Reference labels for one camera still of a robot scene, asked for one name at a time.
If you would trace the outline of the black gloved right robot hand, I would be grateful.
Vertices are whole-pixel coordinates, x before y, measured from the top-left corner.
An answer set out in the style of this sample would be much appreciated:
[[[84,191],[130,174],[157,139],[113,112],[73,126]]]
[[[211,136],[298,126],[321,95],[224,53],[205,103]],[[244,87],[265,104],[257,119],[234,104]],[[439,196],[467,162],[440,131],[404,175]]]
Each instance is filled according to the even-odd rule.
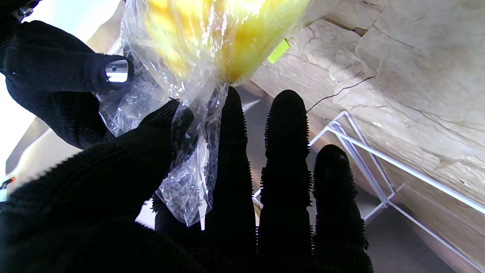
[[[99,114],[96,95],[127,87],[132,61],[96,53],[43,21],[21,22],[38,3],[1,1],[0,70],[8,93],[74,147],[85,150],[113,140]]]

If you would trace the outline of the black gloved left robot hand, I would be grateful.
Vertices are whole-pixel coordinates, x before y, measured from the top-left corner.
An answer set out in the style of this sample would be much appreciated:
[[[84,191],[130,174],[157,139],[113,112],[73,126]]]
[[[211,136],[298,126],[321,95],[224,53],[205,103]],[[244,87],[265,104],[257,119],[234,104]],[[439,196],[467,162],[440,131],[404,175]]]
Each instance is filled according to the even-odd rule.
[[[347,155],[336,145],[306,158],[308,118],[293,90],[272,101],[265,128],[256,227],[241,99],[229,88],[218,174],[205,229],[156,203],[155,228],[136,221],[175,157],[170,100],[138,128],[84,150],[1,203],[2,273],[372,273]]]

